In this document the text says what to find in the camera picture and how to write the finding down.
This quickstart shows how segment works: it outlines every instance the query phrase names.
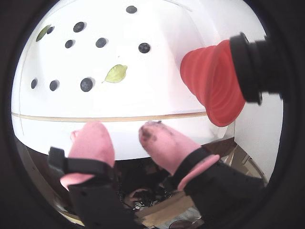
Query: green leaf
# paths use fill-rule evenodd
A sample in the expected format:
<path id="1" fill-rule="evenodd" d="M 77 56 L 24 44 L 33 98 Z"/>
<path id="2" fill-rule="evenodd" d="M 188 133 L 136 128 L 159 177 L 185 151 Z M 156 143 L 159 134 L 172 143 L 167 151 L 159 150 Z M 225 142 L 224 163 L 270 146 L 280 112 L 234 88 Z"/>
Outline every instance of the green leaf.
<path id="1" fill-rule="evenodd" d="M 121 82 L 126 76 L 127 66 L 118 64 L 110 69 L 104 81 L 109 83 Z"/>
<path id="2" fill-rule="evenodd" d="M 51 27 L 51 25 L 47 25 L 40 31 L 40 33 L 38 34 L 38 36 L 36 38 L 36 42 L 40 41 L 43 38 L 43 36 L 46 35 L 46 33 L 50 27 Z"/>

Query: tan stripe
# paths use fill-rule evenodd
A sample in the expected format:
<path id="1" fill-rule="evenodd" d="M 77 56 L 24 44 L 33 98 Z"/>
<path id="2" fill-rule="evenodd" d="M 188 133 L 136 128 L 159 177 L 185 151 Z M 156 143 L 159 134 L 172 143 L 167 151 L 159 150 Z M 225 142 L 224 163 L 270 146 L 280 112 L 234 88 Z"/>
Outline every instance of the tan stripe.
<path id="1" fill-rule="evenodd" d="M 75 215 L 70 214 L 70 213 L 65 212 L 65 211 L 58 211 L 58 212 L 61 213 L 70 222 L 77 223 L 79 225 L 84 226 L 84 224 L 81 222 L 81 220 L 80 220 L 80 218 L 78 216 L 75 216 Z"/>
<path id="2" fill-rule="evenodd" d="M 206 112 L 187 113 L 187 114 L 166 114 L 166 115 L 151 115 L 151 116 L 136 116 L 136 117 L 105 117 L 105 118 L 67 118 L 67 117 L 41 117 L 11 113 L 15 117 L 24 119 L 37 120 L 37 121 L 49 121 L 49 122 L 70 122 L 70 123 L 86 123 L 89 121 L 100 122 L 133 122 L 133 121 L 149 121 L 149 120 L 163 120 L 163 119 L 175 119 L 175 118 L 193 118 L 206 116 Z"/>

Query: white wall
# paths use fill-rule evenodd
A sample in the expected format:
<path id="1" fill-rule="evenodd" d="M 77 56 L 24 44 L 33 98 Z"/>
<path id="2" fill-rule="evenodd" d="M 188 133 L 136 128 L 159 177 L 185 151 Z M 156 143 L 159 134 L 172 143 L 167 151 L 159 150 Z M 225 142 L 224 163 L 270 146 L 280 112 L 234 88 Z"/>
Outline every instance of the white wall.
<path id="1" fill-rule="evenodd" d="M 278 95 L 263 94 L 263 103 L 246 103 L 235 122 L 235 142 L 255 161 L 269 180 L 276 161 L 283 121 Z"/>

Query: black rubber band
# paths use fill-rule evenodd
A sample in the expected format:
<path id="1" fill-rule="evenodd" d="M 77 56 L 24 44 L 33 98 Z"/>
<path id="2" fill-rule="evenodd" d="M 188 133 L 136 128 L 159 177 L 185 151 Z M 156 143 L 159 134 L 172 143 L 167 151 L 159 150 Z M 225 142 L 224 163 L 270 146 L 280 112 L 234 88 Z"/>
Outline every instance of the black rubber band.
<path id="1" fill-rule="evenodd" d="M 67 158 L 65 174 L 82 173 L 92 174 L 98 177 L 109 176 L 114 178 L 113 169 L 105 162 L 91 159 Z"/>
<path id="2" fill-rule="evenodd" d="M 170 183 L 177 188 L 180 181 L 197 165 L 200 161 L 205 159 L 211 153 L 205 148 L 200 147 L 190 153 L 179 165 L 175 174 L 169 178 Z"/>
<path id="3" fill-rule="evenodd" d="M 62 149 L 50 148 L 48 164 L 60 176 L 68 173 L 92 174 L 97 177 L 113 180 L 113 168 L 105 162 L 83 159 L 66 158 Z"/>

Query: dark dot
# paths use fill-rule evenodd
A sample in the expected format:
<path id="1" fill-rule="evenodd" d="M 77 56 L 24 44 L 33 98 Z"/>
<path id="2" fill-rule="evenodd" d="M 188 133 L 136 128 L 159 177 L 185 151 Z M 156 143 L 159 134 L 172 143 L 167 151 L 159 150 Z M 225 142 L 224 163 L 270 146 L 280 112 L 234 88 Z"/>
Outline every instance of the dark dot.
<path id="1" fill-rule="evenodd" d="M 57 80 L 53 80 L 51 83 L 50 83 L 50 90 L 51 91 L 55 91 L 59 86 L 59 82 Z"/>
<path id="2" fill-rule="evenodd" d="M 49 29 L 47 30 L 47 34 L 50 34 L 51 32 L 53 32 L 53 30 L 54 30 L 54 26 L 49 27 Z"/>
<path id="3" fill-rule="evenodd" d="M 73 45 L 74 45 L 75 41 L 74 40 L 68 40 L 66 43 L 65 43 L 65 47 L 67 49 L 71 48 Z"/>
<path id="4" fill-rule="evenodd" d="M 81 90 L 83 92 L 88 92 L 92 89 L 93 87 L 93 82 L 92 79 L 90 78 L 85 78 L 81 81 Z"/>
<path id="5" fill-rule="evenodd" d="M 151 46 L 148 43 L 142 43 L 139 45 L 139 51 L 141 53 L 148 53 L 151 49 Z"/>
<path id="6" fill-rule="evenodd" d="M 80 21 L 80 22 L 75 24 L 75 26 L 73 27 L 73 31 L 74 32 L 80 32 L 80 31 L 84 30 L 84 28 L 85 28 L 85 23 Z"/>
<path id="7" fill-rule="evenodd" d="M 32 82 L 31 82 L 31 84 L 30 84 L 30 87 L 32 88 L 32 89 L 34 89 L 36 86 L 37 86 L 37 79 L 33 79 L 32 80 Z"/>
<path id="8" fill-rule="evenodd" d="M 105 39 L 105 38 L 99 38 L 97 41 L 96 41 L 96 43 L 95 43 L 95 45 L 96 45 L 96 47 L 98 47 L 98 48 L 102 48 L 102 47 L 104 47 L 105 45 L 107 44 L 107 40 Z"/>
<path id="9" fill-rule="evenodd" d="M 135 13 L 138 9 L 134 6 L 129 6 L 126 8 L 127 13 Z"/>
<path id="10" fill-rule="evenodd" d="M 85 191 L 81 191 L 81 195 L 86 197 L 87 196 L 87 193 Z"/>

